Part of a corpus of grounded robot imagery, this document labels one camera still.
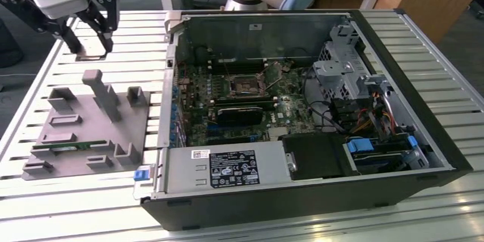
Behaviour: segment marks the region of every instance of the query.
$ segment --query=slotted metal table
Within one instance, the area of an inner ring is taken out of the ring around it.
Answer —
[[[133,199],[133,172],[37,181],[20,178],[48,116],[52,87],[88,94],[85,69],[101,69],[116,92],[151,92],[144,163],[156,159],[165,67],[164,11],[121,13],[107,60],[76,62],[55,43],[0,141],[1,241],[469,241],[484,239],[484,101],[413,22],[393,11],[364,11],[415,88],[475,172],[396,206],[195,231],[168,232]],[[88,25],[71,20],[83,43],[97,43]],[[369,52],[375,69],[380,66]]]

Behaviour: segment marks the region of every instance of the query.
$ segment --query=blue tab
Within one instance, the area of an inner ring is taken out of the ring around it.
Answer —
[[[363,151],[375,150],[373,145],[371,144],[371,140],[368,138],[359,138],[351,140],[348,143],[348,148],[355,150],[351,152],[363,152]]]
[[[412,148],[416,148],[419,146],[417,140],[415,139],[413,136],[409,136],[408,138],[408,143],[412,145]]]
[[[148,181],[149,180],[149,170],[136,170],[135,171],[135,181]]]
[[[355,146],[355,144],[352,142],[349,142],[347,144],[347,146],[348,146],[348,150],[349,150],[351,153],[356,152],[356,146]]]

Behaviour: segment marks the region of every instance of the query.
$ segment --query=metal bracket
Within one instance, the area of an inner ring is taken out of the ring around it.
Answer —
[[[169,11],[165,14],[165,30],[167,33],[172,34],[175,33],[179,29],[181,29],[183,25],[183,21],[189,20],[189,18],[183,18],[181,16],[181,11]]]

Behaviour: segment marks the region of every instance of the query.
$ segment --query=aluminum table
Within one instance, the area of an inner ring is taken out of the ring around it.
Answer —
[[[76,62],[61,41],[39,72],[0,141],[1,241],[469,241],[484,238],[484,100],[411,19],[393,11],[364,11],[372,27],[420,92],[475,172],[431,188],[396,206],[168,232],[133,199],[133,172],[24,181],[31,154],[51,108],[52,87],[89,93],[85,69],[120,92],[151,92],[144,163],[156,159],[165,67],[164,11],[121,13],[113,52],[104,61]],[[87,24],[69,25],[85,45],[97,43]],[[375,69],[380,68],[367,53]]]

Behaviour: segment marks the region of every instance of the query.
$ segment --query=warning label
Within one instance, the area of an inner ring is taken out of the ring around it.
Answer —
[[[253,150],[211,153],[211,185],[213,188],[260,184]]]

